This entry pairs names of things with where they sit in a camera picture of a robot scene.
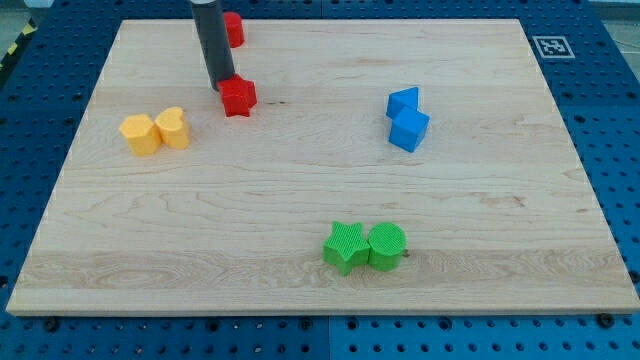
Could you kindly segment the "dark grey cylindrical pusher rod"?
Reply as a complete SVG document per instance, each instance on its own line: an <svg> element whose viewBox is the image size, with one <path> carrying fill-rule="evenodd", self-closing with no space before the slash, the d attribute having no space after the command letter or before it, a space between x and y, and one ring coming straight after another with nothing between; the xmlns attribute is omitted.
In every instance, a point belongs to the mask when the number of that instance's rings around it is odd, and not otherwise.
<svg viewBox="0 0 640 360"><path fill-rule="evenodd" d="M218 83L235 75L226 23L219 0L190 0L210 83L218 91Z"/></svg>

